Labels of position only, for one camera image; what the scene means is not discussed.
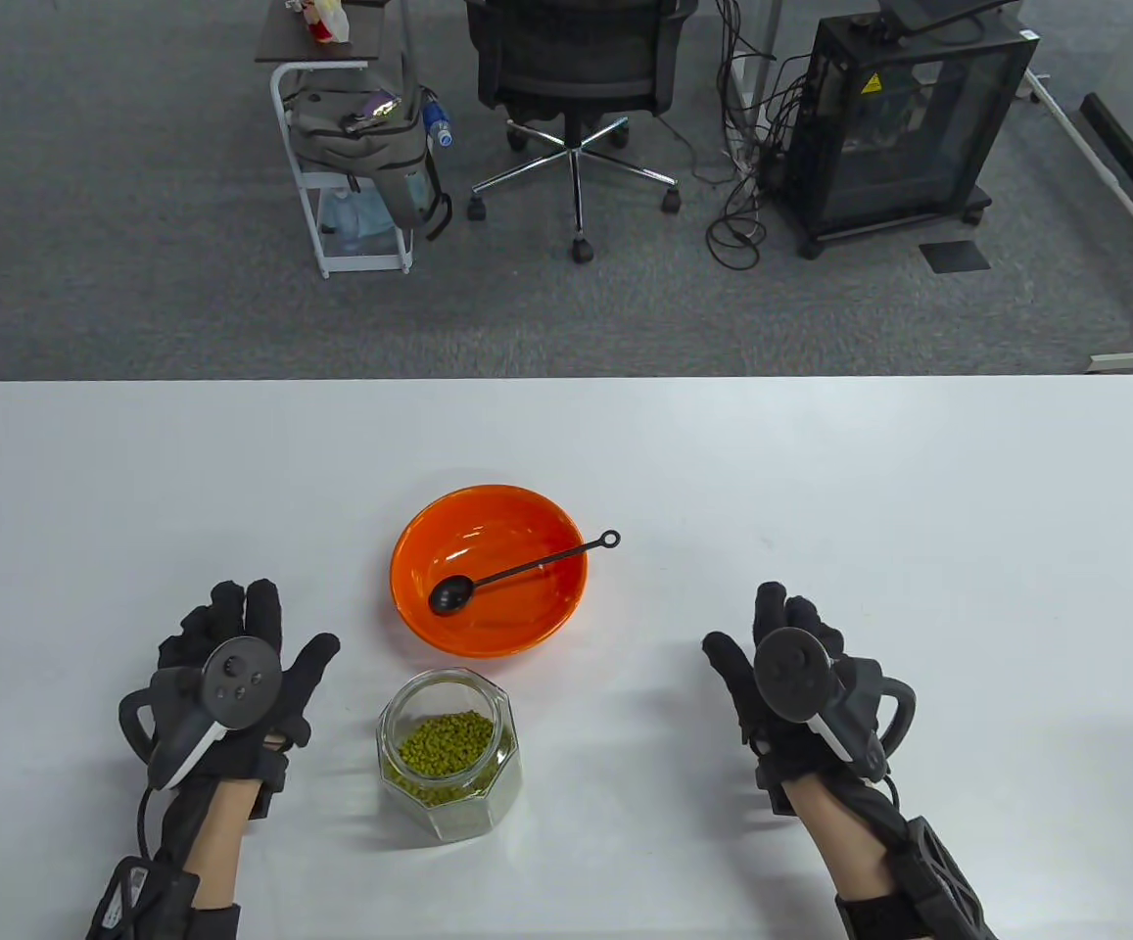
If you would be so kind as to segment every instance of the gray backpack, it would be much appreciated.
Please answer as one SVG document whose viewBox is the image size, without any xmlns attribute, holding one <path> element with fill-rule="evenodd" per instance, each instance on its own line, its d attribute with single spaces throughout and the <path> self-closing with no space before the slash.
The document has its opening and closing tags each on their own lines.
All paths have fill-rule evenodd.
<svg viewBox="0 0 1133 940">
<path fill-rule="evenodd" d="M 321 69 L 296 75 L 293 86 L 284 83 L 284 109 L 292 151 L 304 169 L 313 164 L 347 174 L 355 189 L 358 177 L 372 179 L 397 228 L 426 228 L 443 206 L 444 217 L 426 234 L 428 242 L 435 241 L 453 220 L 453 200 L 440 185 L 423 126 L 423 87 L 409 59 L 401 57 L 400 80 L 391 83 L 370 69 Z M 377 125 L 352 129 L 356 116 L 364 113 L 366 100 L 383 89 L 400 94 L 400 105 Z M 423 204 L 424 191 L 427 205 Z"/>
</svg>

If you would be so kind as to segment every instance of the black floor mat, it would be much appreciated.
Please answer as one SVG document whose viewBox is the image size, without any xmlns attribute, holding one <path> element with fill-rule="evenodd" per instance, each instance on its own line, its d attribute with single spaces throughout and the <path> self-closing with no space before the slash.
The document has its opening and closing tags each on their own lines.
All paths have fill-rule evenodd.
<svg viewBox="0 0 1133 940">
<path fill-rule="evenodd" d="M 961 274 L 965 271 L 990 271 L 991 264 L 974 242 L 930 242 L 919 246 L 927 263 L 937 274 Z"/>
</svg>

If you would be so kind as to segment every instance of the hand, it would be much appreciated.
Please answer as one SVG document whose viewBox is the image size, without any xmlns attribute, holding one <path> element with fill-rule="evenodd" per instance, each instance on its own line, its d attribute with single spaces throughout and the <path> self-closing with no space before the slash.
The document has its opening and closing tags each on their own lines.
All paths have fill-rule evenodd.
<svg viewBox="0 0 1133 940">
<path fill-rule="evenodd" d="M 789 590 L 780 582 L 758 588 L 753 614 L 753 644 L 757 647 L 773 631 L 795 626 L 820 641 L 832 658 L 844 655 L 840 631 L 823 623 L 818 610 L 804 598 L 789 599 Z M 793 814 L 782 784 L 823 770 L 842 766 L 826 742 L 804 725 L 794 725 L 777 717 L 763 701 L 753 677 L 753 664 L 735 640 L 725 633 L 706 636 L 701 649 L 710 666 L 723 677 L 732 693 L 740 716 L 741 740 L 758 755 L 759 786 L 770 792 L 772 806 L 780 814 Z"/>
<path fill-rule="evenodd" d="M 198 607 L 182 618 L 180 634 L 169 636 L 160 646 L 159 669 L 204 666 L 222 641 L 241 634 L 265 640 L 281 653 L 283 613 L 274 582 L 264 579 L 253 582 L 247 592 L 238 583 L 222 582 L 210 591 L 210 600 L 207 607 Z M 284 670 L 279 698 L 265 718 L 213 744 L 187 775 L 185 786 L 190 780 L 262 780 L 262 797 L 254 819 L 265 815 L 267 796 L 283 788 L 288 762 L 283 752 L 309 743 L 312 729 L 304 709 L 338 650 L 339 640 L 330 633 L 320 633 L 306 643 L 297 661 Z"/>
</svg>

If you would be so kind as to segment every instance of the gray carpet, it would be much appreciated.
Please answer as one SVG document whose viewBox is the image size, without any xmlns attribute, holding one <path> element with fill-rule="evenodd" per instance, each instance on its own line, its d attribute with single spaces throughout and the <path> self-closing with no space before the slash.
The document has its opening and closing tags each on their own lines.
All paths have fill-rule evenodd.
<svg viewBox="0 0 1133 940">
<path fill-rule="evenodd" d="M 781 49 L 864 0 L 790 10 Z M 267 97 L 249 61 L 262 0 L 0 0 L 0 379 L 1064 373 L 1133 349 L 1133 223 L 1041 108 L 1023 103 L 981 182 L 993 268 L 936 276 L 942 224 L 800 260 L 770 214 L 753 271 L 719 268 L 723 191 L 589 165 L 596 263 L 574 267 L 570 183 L 553 169 L 458 214 L 414 272 L 320 279 Z M 1077 105 L 1133 0 L 1029 0 L 1039 66 Z M 418 0 L 423 77 L 453 112 L 446 188 L 516 160 L 475 100 L 460 0 Z M 722 170 L 718 18 L 688 23 L 668 120 Z M 647 117 L 629 154 L 688 176 Z"/>
</svg>

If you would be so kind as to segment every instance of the black computer tower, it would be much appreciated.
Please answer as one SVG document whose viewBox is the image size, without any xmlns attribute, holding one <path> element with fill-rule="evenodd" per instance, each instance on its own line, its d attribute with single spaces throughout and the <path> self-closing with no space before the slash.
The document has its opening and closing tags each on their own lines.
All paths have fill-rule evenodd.
<svg viewBox="0 0 1133 940">
<path fill-rule="evenodd" d="M 780 183 L 802 255 L 928 216 L 978 223 L 974 183 L 1038 41 L 999 11 L 903 37 L 821 19 Z"/>
</svg>

